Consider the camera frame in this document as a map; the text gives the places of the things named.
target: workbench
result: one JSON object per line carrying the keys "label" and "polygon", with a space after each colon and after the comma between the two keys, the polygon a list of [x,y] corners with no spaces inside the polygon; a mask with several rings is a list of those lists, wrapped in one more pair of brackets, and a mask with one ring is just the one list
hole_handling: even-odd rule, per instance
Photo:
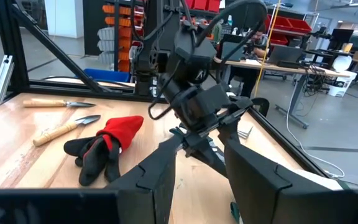
{"label": "workbench", "polygon": [[[48,100],[69,100],[94,103],[92,108],[23,108],[22,102],[33,98]],[[79,188],[80,168],[75,158],[63,151],[65,142],[94,136],[104,128],[109,118],[141,115],[144,123],[135,136],[131,147],[120,155],[121,175],[153,152],[159,142],[172,134],[170,128],[178,126],[180,120],[173,112],[158,121],[147,115],[149,103],[104,100],[96,98],[63,97],[21,93],[0,106],[0,188]],[[167,105],[156,105],[153,114],[161,113]],[[69,133],[40,147],[32,145],[33,138],[44,131],[56,128],[67,121],[84,116],[100,114],[101,119]],[[239,130],[248,132],[243,145],[259,154],[280,163],[289,169],[301,166],[276,142],[249,113],[245,113]],[[215,144],[224,150],[218,140],[218,132],[210,136]],[[92,188],[103,188],[107,182],[103,174]],[[185,157],[180,150],[177,155],[176,181],[173,193],[170,223],[235,223],[229,204],[234,197],[226,178],[196,159]]]}
{"label": "workbench", "polygon": [[[215,57],[214,58],[214,61],[216,63],[221,63],[221,59]],[[226,68],[223,70],[223,77],[222,77],[222,80],[224,80],[226,83],[229,82],[229,77],[230,77],[230,66],[235,66],[235,67],[242,67],[242,68],[251,68],[251,69],[256,69],[256,70],[260,70],[262,68],[262,64],[261,62],[258,62],[257,60],[241,60],[239,62],[236,62],[236,61],[230,61],[228,60],[226,62]],[[347,74],[347,71],[345,72],[335,72],[335,71],[332,71],[332,70],[328,70],[328,69],[325,69],[325,68],[321,68],[321,67],[316,67],[318,69],[321,69],[325,72],[324,75],[327,75],[327,76],[330,76],[330,77],[346,77],[346,78],[349,78],[350,75]],[[279,67],[277,65],[272,65],[272,64],[269,64],[269,63],[265,63],[264,64],[264,70],[271,70],[271,71],[276,71],[276,72],[285,72],[285,73],[291,73],[291,74],[300,74],[302,75],[301,78],[299,79],[298,81],[298,84],[296,86],[296,90],[294,92],[294,95],[293,95],[293,101],[289,107],[289,110],[287,108],[283,108],[279,105],[276,105],[276,109],[287,114],[289,113],[290,114],[290,118],[291,119],[294,119],[295,121],[299,122],[302,124],[302,127],[304,129],[307,129],[309,124],[304,122],[303,120],[301,120],[300,118],[296,117],[294,115],[294,110],[296,109],[299,101],[300,101],[300,93],[303,89],[303,85],[307,79],[307,75],[308,74],[312,74],[312,75],[315,75],[314,74],[314,71],[312,71],[311,69],[304,69],[304,68],[285,68],[285,67]]]}

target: red glove cuff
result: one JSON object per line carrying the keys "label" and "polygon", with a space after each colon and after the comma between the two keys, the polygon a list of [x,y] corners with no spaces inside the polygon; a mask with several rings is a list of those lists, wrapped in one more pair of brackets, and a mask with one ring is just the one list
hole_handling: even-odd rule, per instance
{"label": "red glove cuff", "polygon": [[111,118],[106,127],[98,131],[96,135],[102,134],[109,150],[112,150],[110,135],[114,136],[121,144],[121,149],[126,150],[143,124],[142,116],[128,116],[124,118]]}

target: blue bin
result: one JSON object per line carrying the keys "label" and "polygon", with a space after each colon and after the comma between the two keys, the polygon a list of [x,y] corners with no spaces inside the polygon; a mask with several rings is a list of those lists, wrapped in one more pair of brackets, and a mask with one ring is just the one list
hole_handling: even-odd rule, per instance
{"label": "blue bin", "polygon": [[84,72],[99,82],[129,82],[131,75],[127,72],[86,68]]}

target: glove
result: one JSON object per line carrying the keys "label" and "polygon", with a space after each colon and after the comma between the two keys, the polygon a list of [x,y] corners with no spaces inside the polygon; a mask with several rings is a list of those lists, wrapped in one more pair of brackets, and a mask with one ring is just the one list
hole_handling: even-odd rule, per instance
{"label": "glove", "polygon": [[89,186],[104,168],[104,176],[108,182],[119,178],[119,154],[131,145],[142,124],[141,116],[111,118],[95,137],[66,142],[63,147],[65,152],[76,156],[75,164],[82,167],[79,183]]}

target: black glove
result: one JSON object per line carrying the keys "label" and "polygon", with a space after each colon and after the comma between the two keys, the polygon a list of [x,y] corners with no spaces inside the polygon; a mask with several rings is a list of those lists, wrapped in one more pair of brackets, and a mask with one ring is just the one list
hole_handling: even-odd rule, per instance
{"label": "black glove", "polygon": [[82,186],[92,184],[104,168],[104,176],[108,182],[121,176],[118,163],[121,145],[113,136],[100,134],[96,137],[74,139],[65,143],[64,150],[77,157],[75,164],[82,167],[78,180]]}

